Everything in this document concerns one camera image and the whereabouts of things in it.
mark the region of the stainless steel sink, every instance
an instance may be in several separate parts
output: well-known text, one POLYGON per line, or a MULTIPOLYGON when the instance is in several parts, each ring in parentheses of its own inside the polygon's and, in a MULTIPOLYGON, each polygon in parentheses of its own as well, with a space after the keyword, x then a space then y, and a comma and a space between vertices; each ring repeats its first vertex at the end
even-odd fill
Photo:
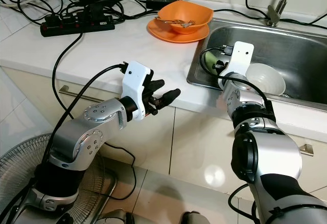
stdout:
MULTIPOLYGON (((219 90, 217 80, 202 70, 200 52, 248 42, 254 45, 251 63, 272 66, 285 80, 285 94, 268 94, 270 99, 327 111, 327 36, 222 19, 213 19, 209 27, 209 36, 197 46, 189 83, 219 90)), ((212 53, 223 62, 229 59, 218 51, 212 53)))

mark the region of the white cabinet door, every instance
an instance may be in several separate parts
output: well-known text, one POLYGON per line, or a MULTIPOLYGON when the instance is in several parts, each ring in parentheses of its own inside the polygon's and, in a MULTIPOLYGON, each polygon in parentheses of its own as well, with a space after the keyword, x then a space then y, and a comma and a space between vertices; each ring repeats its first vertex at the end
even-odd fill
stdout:
MULTIPOLYGON (((306 143, 313 145, 314 157, 302 155, 300 186, 307 192, 327 186, 327 170, 324 169, 327 143, 290 136, 298 146, 306 143)), ((245 183, 235 176, 230 166, 233 140, 233 125, 230 120, 176 109, 171 176, 232 193, 245 183)), ((326 198, 323 191, 321 192, 321 198, 326 198)), ((253 200, 248 188, 237 196, 253 200)))
MULTIPOLYGON (((50 124, 55 126, 64 110, 53 94, 51 79, 15 69, 4 68, 4 70, 50 124)), ((69 91, 74 93, 78 93, 82 89, 82 85, 66 81, 56 82, 57 90, 63 85, 68 85, 69 91)), ((120 97, 120 94, 94 88, 87 89, 84 94, 102 100, 120 97)), ((72 96, 63 94, 59 94, 59 96, 66 107, 74 99, 72 96)), ((94 104, 94 102, 80 99, 74 107, 72 115, 79 116, 90 104, 94 104)), ((119 131, 119 134, 109 143, 123 147, 133 153, 136 157, 136 166, 168 174, 174 113, 175 108, 166 107, 160 110, 156 116, 149 115, 140 122, 128 122, 127 127, 119 131)), ((132 158, 126 152, 109 148, 106 145, 102 146, 101 153, 119 161, 132 162, 132 158)))

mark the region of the kitchen counter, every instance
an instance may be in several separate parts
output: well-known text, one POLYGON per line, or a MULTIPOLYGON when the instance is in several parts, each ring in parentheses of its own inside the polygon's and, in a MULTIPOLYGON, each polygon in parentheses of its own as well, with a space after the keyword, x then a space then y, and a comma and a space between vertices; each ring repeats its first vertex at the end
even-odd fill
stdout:
MULTIPOLYGON (((217 2, 196 2, 212 9, 228 7, 217 2)), ((132 2, 126 2, 124 6, 131 9, 126 10, 125 14, 140 11, 132 2)), ((262 24, 261 21, 231 13, 219 12, 215 13, 214 17, 262 24)), ((154 70, 154 79, 164 79, 166 85, 157 94, 175 88, 181 90, 181 95, 172 106, 228 118, 226 107, 219 100, 221 92, 186 82, 197 42, 174 44, 153 37, 147 31, 147 23, 152 18, 153 16, 145 16, 128 20, 116 25, 113 31, 84 34, 79 43, 63 57, 56 78, 85 84, 96 73, 110 65, 135 60, 154 70)), ((327 34, 323 29, 290 23, 280 23, 279 27, 327 34)), ((58 56, 77 36, 44 38, 38 26, 29 24, 0 43, 0 65, 51 77, 58 56)), ((122 78, 123 75, 118 70, 110 71, 96 80, 92 87, 120 93, 122 78)), ((281 102, 273 102, 273 106, 277 123, 286 133, 327 142, 327 112, 281 102)))

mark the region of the metal drawer handle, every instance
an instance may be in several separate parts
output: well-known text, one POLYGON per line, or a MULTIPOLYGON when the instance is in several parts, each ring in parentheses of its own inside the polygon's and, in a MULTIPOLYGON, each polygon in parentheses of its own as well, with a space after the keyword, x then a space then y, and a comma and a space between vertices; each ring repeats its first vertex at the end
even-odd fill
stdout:
MULTIPOLYGON (((78 94, 73 93, 73 92, 70 92, 68 90, 69 90, 69 86, 68 85, 64 85, 59 90, 59 93, 65 94, 65 95, 70 95, 70 96, 73 96, 73 97, 77 97, 78 94)), ((94 97, 91 97, 91 96, 87 96, 87 95, 81 96, 81 99, 88 100, 88 101, 95 102, 95 103, 101 103, 101 102, 104 101, 104 100, 97 99, 97 98, 94 98, 94 97)))
POLYGON ((308 155, 308 156, 311 156, 311 157, 314 156, 312 145, 310 145, 310 144, 304 144, 303 146, 300 146, 299 148, 300 148, 301 154, 308 155))

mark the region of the fan grille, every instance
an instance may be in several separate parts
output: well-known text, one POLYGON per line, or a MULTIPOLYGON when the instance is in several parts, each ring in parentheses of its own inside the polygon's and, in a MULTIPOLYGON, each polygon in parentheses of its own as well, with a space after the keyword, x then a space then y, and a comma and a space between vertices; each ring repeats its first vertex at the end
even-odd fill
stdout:
MULTIPOLYGON (((28 184, 41 163, 51 134, 31 138, 17 145, 0 158, 0 212, 28 184)), ((97 155, 84 174, 79 195, 69 210, 74 223, 83 223, 92 212, 104 183, 104 163, 97 155)))

